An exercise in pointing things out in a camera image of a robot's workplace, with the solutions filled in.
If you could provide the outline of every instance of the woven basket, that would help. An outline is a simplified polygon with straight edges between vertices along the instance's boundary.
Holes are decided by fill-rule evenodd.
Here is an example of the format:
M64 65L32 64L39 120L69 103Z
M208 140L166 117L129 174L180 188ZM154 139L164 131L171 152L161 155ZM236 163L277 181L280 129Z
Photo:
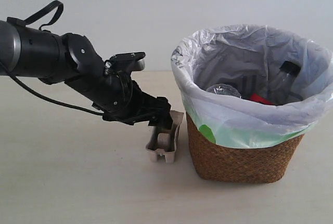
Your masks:
M304 135L269 148L232 149L207 140L186 114L189 151L198 175L205 180L272 183L280 180Z

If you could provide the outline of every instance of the plastic wrapper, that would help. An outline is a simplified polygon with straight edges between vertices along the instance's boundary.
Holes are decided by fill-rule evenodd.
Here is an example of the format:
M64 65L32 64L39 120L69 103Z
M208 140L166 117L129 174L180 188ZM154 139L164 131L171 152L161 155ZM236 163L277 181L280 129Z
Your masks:
M301 67L287 104L247 100L284 61ZM285 30L244 24L200 30L179 43L171 67L186 112L224 147L272 147L309 131L333 106L332 52ZM214 84L229 84L242 98L207 92Z

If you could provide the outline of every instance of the robotic arm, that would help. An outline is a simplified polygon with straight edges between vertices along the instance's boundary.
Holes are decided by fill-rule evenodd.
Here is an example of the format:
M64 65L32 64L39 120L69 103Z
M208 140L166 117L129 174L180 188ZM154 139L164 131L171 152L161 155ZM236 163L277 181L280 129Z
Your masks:
M56 13L48 24L38 30L27 25L53 9ZM63 4L53 1L25 20L8 17L0 21L0 75L10 76L35 96L60 106L93 113L104 121L128 125L149 121L149 126L170 129L170 104L164 97L153 97L131 79L132 71L143 70L144 52L118 54L103 61L90 41L78 34L56 35L42 30L54 24L63 12ZM93 102L100 112L49 99L33 91L17 76L36 77L52 85L64 82Z

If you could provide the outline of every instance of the cardboard egg carton piece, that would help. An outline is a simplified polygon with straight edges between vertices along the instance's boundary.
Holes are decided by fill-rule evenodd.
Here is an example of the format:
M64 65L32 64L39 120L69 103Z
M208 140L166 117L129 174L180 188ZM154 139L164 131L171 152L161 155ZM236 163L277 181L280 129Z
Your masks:
M146 150L152 162L157 162L159 156L164 156L167 163L175 161L179 129L184 113L170 111L170 115L173 120L172 128L168 130L162 127L154 127L150 142L146 145Z

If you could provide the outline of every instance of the table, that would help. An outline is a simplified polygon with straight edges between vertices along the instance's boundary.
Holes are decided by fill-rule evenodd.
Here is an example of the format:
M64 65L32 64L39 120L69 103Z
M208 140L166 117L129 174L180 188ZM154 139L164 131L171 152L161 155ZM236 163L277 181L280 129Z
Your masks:
M172 72L137 72L143 91L184 111ZM24 81L46 96L90 107L63 84ZM246 185L200 179L186 119L174 164L152 163L152 128L104 122L44 102L0 78L0 223L330 223L333 114L299 145L282 180Z

